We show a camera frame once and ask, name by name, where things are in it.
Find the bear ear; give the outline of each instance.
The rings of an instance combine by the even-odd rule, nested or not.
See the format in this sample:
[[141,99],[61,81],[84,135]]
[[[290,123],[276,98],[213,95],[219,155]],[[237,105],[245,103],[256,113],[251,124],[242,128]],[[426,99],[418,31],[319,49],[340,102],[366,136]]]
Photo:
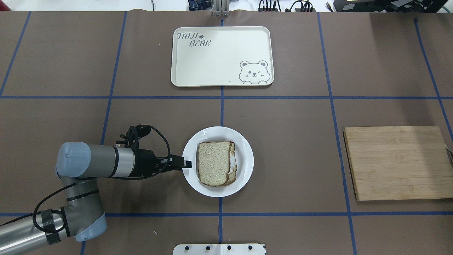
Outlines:
[[248,64],[250,64],[250,63],[244,60],[244,61],[241,62],[241,67],[244,67],[244,66],[246,66]]
[[264,67],[267,67],[267,62],[264,61],[264,60],[258,62],[258,64],[260,64],[260,65],[262,65],[262,66],[264,66]]

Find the white floor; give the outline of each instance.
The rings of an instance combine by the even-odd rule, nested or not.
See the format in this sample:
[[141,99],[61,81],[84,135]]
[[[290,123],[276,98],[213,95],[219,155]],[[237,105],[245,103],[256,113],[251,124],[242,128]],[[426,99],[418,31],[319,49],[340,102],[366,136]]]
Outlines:
[[[39,10],[39,11],[112,11],[112,10],[152,10],[151,0],[3,0],[11,10]],[[280,0],[281,9],[289,8],[294,0]],[[333,8],[333,0],[311,0],[313,7],[318,12],[328,12],[325,7],[329,2]],[[231,10],[252,10],[258,9],[259,0],[231,0]],[[446,3],[450,11],[453,11],[453,0]],[[187,0],[154,0],[155,10],[188,10]]]

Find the round plate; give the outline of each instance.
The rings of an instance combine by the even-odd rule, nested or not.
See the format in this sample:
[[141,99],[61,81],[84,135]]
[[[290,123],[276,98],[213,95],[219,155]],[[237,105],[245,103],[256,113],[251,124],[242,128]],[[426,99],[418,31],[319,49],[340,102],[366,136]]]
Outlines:
[[[200,182],[197,173],[197,148],[201,142],[232,141],[235,143],[236,180],[226,186],[211,187]],[[249,181],[253,171],[253,152],[249,142],[237,131],[227,127],[208,127],[196,133],[186,144],[184,160],[192,161],[192,168],[183,168],[184,177],[196,191],[206,196],[222,197],[238,192]]]

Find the wooden cutting board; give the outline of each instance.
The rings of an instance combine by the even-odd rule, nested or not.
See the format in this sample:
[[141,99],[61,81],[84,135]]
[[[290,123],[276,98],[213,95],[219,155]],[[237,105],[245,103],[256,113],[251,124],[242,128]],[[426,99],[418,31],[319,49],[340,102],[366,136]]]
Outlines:
[[346,127],[356,198],[453,198],[453,167],[437,126]]

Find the red object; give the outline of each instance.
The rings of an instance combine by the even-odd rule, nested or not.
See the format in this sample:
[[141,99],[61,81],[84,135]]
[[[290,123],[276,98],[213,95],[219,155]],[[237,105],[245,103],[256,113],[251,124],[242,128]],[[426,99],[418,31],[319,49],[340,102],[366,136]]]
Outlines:
[[6,4],[0,0],[0,10],[11,10]]

